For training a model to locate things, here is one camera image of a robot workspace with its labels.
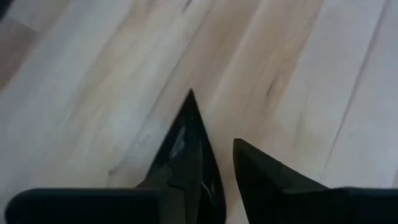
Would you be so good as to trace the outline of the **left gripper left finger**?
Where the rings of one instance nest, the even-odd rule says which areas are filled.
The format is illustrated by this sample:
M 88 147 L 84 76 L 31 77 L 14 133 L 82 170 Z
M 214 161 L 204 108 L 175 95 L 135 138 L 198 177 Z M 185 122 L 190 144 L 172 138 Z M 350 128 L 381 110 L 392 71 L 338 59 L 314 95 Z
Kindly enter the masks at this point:
M 134 188 L 30 189 L 6 206 L 6 224 L 189 224 L 197 218 L 201 142 L 188 143 Z

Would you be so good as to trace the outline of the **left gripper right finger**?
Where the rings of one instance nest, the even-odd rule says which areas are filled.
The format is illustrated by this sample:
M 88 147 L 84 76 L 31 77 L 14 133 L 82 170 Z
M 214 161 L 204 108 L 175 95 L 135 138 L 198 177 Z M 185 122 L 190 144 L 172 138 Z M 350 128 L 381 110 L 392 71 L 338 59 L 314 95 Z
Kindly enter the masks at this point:
M 398 189 L 328 188 L 243 139 L 233 161 L 250 224 L 398 224 Z

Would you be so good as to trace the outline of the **black teardrop mini plate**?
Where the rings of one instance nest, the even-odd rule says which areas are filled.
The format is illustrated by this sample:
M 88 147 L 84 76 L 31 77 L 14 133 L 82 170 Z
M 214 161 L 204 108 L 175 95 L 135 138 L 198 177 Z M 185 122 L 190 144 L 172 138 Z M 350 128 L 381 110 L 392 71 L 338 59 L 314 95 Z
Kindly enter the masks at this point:
M 167 183 L 184 191 L 186 214 L 195 224 L 225 224 L 226 200 L 210 140 L 193 90 L 179 112 L 152 161 L 146 180 L 171 169 Z

